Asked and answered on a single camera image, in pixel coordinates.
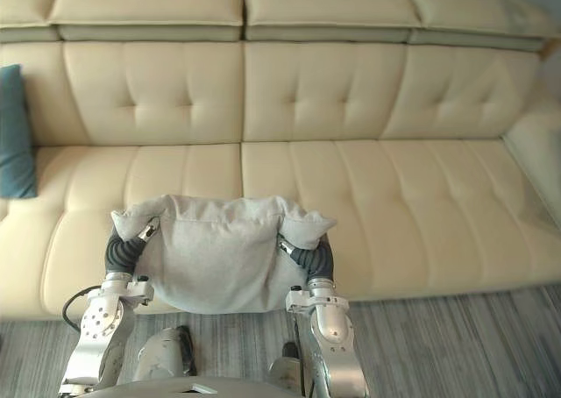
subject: throw pillow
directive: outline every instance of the throw pillow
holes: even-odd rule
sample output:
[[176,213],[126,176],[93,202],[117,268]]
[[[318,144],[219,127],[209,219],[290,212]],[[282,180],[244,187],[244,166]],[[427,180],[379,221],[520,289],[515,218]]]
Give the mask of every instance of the throw pillow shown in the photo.
[[21,67],[0,68],[0,196],[37,196]]
[[160,217],[136,273],[148,275],[165,302],[203,314],[283,308],[290,287],[305,284],[306,272],[277,247],[277,233],[314,249],[336,223],[279,196],[220,201],[164,195],[112,217],[125,240]]

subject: sofa headrest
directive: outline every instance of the sofa headrest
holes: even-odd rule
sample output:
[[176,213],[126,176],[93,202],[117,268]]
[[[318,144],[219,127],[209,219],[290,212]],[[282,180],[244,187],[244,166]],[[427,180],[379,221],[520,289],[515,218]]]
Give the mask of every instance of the sofa headrest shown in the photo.
[[66,40],[239,39],[243,0],[56,0]]
[[0,0],[0,42],[60,39],[48,23],[54,0]]
[[421,19],[411,44],[539,50],[555,37],[546,11],[525,0],[413,0]]
[[404,42],[418,26],[410,0],[245,0],[249,40]]
[[250,40],[346,40],[537,51],[556,37],[525,0],[245,0]]

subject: sofa armrest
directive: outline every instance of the sofa armrest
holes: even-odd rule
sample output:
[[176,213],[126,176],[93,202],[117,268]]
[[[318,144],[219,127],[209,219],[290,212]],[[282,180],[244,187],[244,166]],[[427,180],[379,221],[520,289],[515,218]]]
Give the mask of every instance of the sofa armrest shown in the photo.
[[561,228],[561,104],[537,87],[503,138]]

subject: sofa backrest cushion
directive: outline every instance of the sofa backrest cushion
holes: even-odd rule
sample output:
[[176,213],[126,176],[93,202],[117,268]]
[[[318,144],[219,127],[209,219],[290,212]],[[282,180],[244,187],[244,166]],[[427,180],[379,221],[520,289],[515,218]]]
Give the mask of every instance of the sofa backrest cushion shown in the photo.
[[244,140],[495,138],[538,64],[473,47],[246,44]]
[[66,40],[238,40],[243,0],[56,0]]
[[38,146],[241,139],[240,43],[13,43],[0,57],[22,65]]
[[410,0],[245,0],[248,40],[403,42],[418,26]]
[[556,26],[525,0],[245,0],[249,40],[383,41],[535,52]]
[[546,11],[525,0],[413,0],[420,29],[411,44],[483,46],[536,51],[556,26]]
[[54,0],[0,0],[0,42],[58,40],[49,25]]

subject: black cable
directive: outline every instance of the black cable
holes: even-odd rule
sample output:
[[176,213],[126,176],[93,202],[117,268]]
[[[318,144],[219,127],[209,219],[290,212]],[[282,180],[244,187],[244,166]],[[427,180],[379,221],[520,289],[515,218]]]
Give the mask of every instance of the black cable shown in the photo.
[[72,304],[72,302],[74,300],[76,300],[81,295],[86,295],[91,290],[95,290],[96,288],[100,288],[100,287],[101,286],[91,286],[91,287],[85,288],[83,290],[80,290],[78,293],[76,293],[75,295],[70,297],[67,300],[67,302],[64,303],[64,306],[62,306],[62,319],[64,319],[64,322],[66,322],[68,325],[70,325],[70,328],[72,328],[76,332],[80,333],[80,327],[68,318],[68,315],[67,315],[68,307]]
[[308,398],[312,398],[312,395],[314,394],[314,387],[316,386],[316,381],[312,380],[312,386],[309,387],[309,395]]
[[293,321],[295,323],[295,336],[296,336],[296,347],[298,348],[298,358],[300,359],[300,391],[302,396],[306,397],[306,386],[304,385],[304,356],[302,354],[302,346],[300,343],[300,331],[298,330],[298,321],[296,320],[296,315],[293,316]]

